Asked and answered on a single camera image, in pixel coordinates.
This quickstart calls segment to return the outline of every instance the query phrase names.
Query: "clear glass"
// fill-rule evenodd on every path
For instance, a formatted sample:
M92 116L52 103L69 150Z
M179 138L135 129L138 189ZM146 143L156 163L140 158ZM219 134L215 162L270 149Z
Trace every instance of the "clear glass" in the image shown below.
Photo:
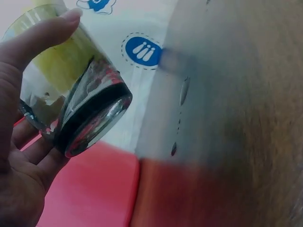
M31 9L11 25L4 40L66 11L56 4ZM19 108L44 137L72 157L97 142L131 101L120 72L80 26L70 39L28 65Z

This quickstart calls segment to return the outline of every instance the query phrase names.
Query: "glass rim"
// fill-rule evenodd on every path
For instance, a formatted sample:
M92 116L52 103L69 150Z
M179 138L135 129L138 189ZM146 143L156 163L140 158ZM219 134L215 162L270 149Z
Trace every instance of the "glass rim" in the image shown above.
M42 6L46 6L46 5L54 5L54 6L60 6L60 7L63 7L65 8L65 11L67 12L68 11L68 8L65 6L65 5L61 5L61 4L43 4L43 5L40 5L40 6L36 6L36 7L33 7L31 8L30 10L27 10L25 13L23 13L22 15L20 15L17 19L14 20L13 23L10 24L10 26L6 29L6 31L4 32L3 34L3 37L1 38L1 41L3 41L5 39L5 36L7 35L7 32L12 29L12 26L14 26L14 24L22 17L24 16L26 13L32 11L33 9L36 9L36 8L39 8L39 7L42 7Z

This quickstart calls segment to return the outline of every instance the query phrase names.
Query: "red surface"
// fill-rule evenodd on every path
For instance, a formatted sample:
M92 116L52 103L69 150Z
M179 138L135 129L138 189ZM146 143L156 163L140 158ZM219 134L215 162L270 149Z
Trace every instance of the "red surface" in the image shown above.
M37 226L128 226L138 177L133 154L99 142L73 157L57 175Z

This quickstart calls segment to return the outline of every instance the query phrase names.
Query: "printed logo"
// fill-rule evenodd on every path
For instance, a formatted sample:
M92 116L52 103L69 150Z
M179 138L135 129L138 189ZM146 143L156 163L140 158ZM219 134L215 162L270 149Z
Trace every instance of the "printed logo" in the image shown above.
M110 15L116 0L78 0L77 6L82 9L92 9L95 13Z
M121 46L122 56L131 65L136 64L137 68L140 65L144 70L155 70L160 61L162 48L160 43L154 41L144 33L131 33L122 42Z

